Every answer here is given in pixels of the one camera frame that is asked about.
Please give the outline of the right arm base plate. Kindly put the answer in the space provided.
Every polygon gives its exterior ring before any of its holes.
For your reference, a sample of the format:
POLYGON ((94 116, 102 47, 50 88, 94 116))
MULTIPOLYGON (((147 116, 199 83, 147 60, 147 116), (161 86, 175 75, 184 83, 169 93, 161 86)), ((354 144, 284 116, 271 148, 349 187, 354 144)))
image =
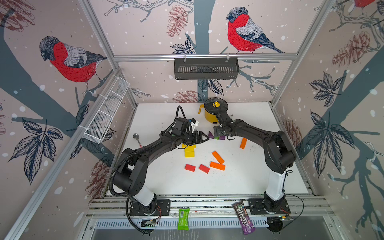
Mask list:
POLYGON ((246 207, 250 210, 252 215, 290 215, 291 210, 285 198, 279 201, 269 199, 248 199, 249 206, 246 207))

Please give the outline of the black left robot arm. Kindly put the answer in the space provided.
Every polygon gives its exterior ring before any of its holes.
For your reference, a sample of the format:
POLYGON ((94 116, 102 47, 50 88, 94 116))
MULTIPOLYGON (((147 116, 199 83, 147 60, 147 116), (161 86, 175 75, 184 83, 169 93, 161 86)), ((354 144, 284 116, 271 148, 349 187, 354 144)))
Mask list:
POLYGON ((197 131, 199 122, 195 119, 177 118, 159 139, 139 149, 125 149, 117 166, 111 170, 109 191, 114 197, 126 197, 138 203, 145 212, 152 214, 157 207, 157 196, 146 185, 149 165, 179 146, 194 146, 209 140, 202 131, 197 131))

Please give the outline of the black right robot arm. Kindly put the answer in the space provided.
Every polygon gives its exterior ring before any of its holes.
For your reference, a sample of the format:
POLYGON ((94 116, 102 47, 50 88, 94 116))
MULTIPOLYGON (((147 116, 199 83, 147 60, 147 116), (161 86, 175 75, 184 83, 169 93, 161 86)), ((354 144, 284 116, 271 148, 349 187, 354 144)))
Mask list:
POLYGON ((243 137, 263 147, 265 163, 271 170, 269 183, 264 192, 263 208, 270 214, 277 212, 286 199, 285 181, 288 171, 291 170, 296 159, 288 136, 282 131, 265 131, 251 126, 243 120, 232 120, 224 111, 214 115, 218 119, 221 126, 220 130, 225 136, 243 137))

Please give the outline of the small yellow block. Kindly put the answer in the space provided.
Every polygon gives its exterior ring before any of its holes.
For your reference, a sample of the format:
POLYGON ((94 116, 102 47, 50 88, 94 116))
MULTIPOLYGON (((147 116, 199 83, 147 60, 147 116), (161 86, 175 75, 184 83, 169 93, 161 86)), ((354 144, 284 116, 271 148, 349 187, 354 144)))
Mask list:
POLYGON ((185 149, 185 153, 194 153, 195 152, 195 149, 185 149))

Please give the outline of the red square block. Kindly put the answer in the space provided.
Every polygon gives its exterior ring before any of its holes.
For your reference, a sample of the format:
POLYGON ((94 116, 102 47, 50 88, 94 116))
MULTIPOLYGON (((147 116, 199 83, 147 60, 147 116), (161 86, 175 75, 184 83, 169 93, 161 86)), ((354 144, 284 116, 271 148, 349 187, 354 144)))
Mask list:
POLYGON ((185 165, 185 170, 190 171, 190 172, 195 172, 196 167, 193 166, 193 165, 186 164, 185 165))

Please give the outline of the orange slanted block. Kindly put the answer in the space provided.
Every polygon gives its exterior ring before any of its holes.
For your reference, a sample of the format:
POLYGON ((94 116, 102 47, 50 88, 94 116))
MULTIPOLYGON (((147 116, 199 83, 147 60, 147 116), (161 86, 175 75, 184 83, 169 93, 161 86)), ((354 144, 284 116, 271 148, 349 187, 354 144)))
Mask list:
POLYGON ((225 168, 226 168, 225 165, 222 165, 222 164, 219 164, 219 163, 216 163, 216 162, 210 162, 210 167, 214 168, 214 169, 217 169, 217 170, 221 170, 221 171, 224 171, 225 168))

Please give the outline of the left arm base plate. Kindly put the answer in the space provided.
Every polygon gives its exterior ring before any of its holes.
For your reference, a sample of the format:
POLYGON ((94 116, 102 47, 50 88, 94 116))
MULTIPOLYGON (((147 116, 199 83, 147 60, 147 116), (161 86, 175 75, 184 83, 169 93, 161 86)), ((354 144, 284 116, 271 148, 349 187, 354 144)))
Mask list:
POLYGON ((152 201, 147 207, 139 202, 128 204, 130 216, 168 216, 170 214, 170 209, 170 200, 152 201))

